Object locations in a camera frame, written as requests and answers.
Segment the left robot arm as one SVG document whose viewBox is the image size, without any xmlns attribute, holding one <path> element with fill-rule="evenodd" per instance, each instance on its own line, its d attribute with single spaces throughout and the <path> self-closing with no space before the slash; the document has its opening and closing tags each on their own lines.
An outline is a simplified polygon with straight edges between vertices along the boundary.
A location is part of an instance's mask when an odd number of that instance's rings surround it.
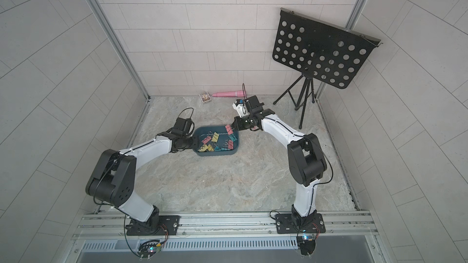
<svg viewBox="0 0 468 263">
<path fill-rule="evenodd" d="M 155 235 L 162 229 L 159 209 L 141 198 L 134 190 L 136 171 L 168 153 L 192 149 L 196 137 L 167 130 L 136 147 L 120 151 L 108 149 L 101 153 L 85 187 L 94 202 L 109 204 L 130 217 L 126 225 L 130 236 Z"/>
</svg>

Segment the teal plastic storage box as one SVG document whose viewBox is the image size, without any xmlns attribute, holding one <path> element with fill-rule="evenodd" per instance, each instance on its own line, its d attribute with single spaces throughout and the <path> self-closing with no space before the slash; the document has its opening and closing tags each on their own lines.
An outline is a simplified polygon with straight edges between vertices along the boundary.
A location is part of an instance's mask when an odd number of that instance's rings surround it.
<svg viewBox="0 0 468 263">
<path fill-rule="evenodd" d="M 210 125 L 195 130 L 193 151 L 200 157 L 233 155 L 240 145 L 239 132 L 231 125 Z"/>
</svg>

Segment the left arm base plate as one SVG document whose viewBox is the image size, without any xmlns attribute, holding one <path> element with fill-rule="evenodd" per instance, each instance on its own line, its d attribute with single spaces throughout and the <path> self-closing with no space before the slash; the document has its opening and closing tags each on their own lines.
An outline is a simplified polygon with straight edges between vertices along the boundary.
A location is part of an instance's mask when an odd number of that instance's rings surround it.
<svg viewBox="0 0 468 263">
<path fill-rule="evenodd" d="M 147 222 L 131 219 L 125 223 L 128 236 L 174 236 L 177 234 L 180 216 L 154 216 Z"/>
</svg>

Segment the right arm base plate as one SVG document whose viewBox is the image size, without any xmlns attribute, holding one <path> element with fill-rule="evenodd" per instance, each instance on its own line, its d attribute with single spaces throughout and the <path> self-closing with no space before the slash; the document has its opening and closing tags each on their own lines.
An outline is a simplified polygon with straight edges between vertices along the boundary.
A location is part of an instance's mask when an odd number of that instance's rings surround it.
<svg viewBox="0 0 468 263">
<path fill-rule="evenodd" d="M 326 232 L 322 214 L 314 212 L 307 217 L 299 217 L 292 213 L 276 214 L 274 216 L 278 234 L 323 234 Z"/>
</svg>

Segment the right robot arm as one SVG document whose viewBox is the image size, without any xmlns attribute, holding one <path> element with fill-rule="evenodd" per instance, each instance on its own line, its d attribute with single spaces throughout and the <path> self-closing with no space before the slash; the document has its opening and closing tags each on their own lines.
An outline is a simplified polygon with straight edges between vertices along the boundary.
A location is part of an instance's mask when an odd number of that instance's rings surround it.
<svg viewBox="0 0 468 263">
<path fill-rule="evenodd" d="M 238 116 L 232 124 L 237 130 L 258 128 L 272 135 L 286 149 L 290 174 L 296 181 L 296 198 L 292 205 L 292 223 L 306 226 L 316 215 L 316 195 L 327 159 L 318 137 L 304 134 L 283 122 L 272 110 L 249 113 L 242 105 L 235 107 Z"/>
</svg>

